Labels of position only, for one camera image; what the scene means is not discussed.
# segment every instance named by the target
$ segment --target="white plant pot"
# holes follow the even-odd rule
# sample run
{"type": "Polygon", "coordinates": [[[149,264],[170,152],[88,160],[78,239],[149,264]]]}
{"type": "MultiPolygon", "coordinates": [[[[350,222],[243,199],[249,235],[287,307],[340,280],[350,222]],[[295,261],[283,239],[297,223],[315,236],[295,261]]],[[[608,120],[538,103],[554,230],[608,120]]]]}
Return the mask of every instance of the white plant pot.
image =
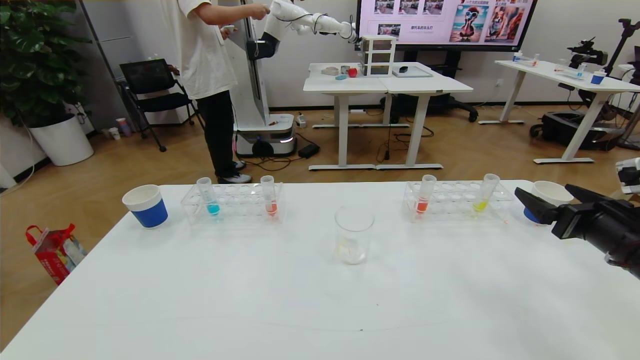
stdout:
{"type": "Polygon", "coordinates": [[[75,116],[55,125],[30,127],[29,130],[56,166],[79,163],[93,155],[93,148],[75,116]]]}

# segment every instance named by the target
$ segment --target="gift bag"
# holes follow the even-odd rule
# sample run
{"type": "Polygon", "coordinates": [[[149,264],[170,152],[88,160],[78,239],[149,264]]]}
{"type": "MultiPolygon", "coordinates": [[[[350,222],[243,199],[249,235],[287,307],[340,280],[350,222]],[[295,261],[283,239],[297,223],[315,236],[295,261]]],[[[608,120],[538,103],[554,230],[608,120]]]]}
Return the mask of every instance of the gift bag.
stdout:
{"type": "Polygon", "coordinates": [[[53,231],[48,228],[42,231],[36,225],[27,227],[27,241],[33,246],[33,253],[58,285],[86,256],[85,249],[71,234],[75,228],[74,224],[70,224],[64,230],[53,231]],[[32,229],[38,229],[40,232],[37,240],[29,233],[32,229]]]}

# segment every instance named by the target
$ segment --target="test tube rack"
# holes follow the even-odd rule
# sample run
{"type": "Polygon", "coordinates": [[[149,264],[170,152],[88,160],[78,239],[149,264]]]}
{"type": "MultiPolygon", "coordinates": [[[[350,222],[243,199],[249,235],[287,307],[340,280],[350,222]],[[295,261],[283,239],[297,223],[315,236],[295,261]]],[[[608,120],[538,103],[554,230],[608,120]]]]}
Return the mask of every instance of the test tube rack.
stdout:
{"type": "Polygon", "coordinates": [[[284,185],[275,184],[277,212],[267,213],[267,204],[262,195],[260,184],[212,184],[220,211],[210,214],[198,191],[192,186],[180,205],[191,225],[197,224],[234,224],[243,226],[281,224],[285,217],[284,185]]]}
{"type": "Polygon", "coordinates": [[[517,61],[517,63],[528,66],[528,67],[537,67],[538,62],[540,62],[538,59],[530,58],[527,56],[521,56],[520,59],[517,61]]]}
{"type": "Polygon", "coordinates": [[[411,222],[503,222],[514,200],[501,184],[493,191],[487,207],[473,208],[482,181],[439,181],[433,189],[425,212],[418,211],[420,182],[407,182],[403,210],[411,222]]]}
{"type": "Polygon", "coordinates": [[[582,75],[579,76],[580,72],[578,69],[574,69],[572,67],[561,65],[561,64],[556,64],[556,68],[554,69],[554,71],[556,74],[566,76],[568,78],[572,78],[579,81],[585,80],[587,78],[591,79],[591,76],[593,75],[592,72],[583,71],[582,75]]]}

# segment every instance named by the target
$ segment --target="tv screen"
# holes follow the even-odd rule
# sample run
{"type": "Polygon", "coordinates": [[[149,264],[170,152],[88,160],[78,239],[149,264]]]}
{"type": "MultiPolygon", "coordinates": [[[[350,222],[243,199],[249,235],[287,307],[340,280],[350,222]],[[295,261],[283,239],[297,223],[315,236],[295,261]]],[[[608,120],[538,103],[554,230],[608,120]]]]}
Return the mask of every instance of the tv screen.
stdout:
{"type": "Polygon", "coordinates": [[[359,0],[358,34],[399,49],[516,51],[537,0],[359,0]]]}

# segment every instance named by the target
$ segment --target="red liquid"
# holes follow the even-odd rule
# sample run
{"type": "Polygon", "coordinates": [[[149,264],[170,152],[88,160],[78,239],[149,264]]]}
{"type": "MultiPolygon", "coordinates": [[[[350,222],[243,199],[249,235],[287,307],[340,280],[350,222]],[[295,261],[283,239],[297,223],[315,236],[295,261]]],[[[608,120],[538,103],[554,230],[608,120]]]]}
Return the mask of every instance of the red liquid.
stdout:
{"type": "Polygon", "coordinates": [[[278,204],[267,204],[267,214],[273,216],[278,212],[278,204]]]}
{"type": "Polygon", "coordinates": [[[429,207],[429,203],[428,202],[422,202],[422,200],[420,200],[418,202],[418,212],[419,213],[426,212],[428,207],[429,207]]]}

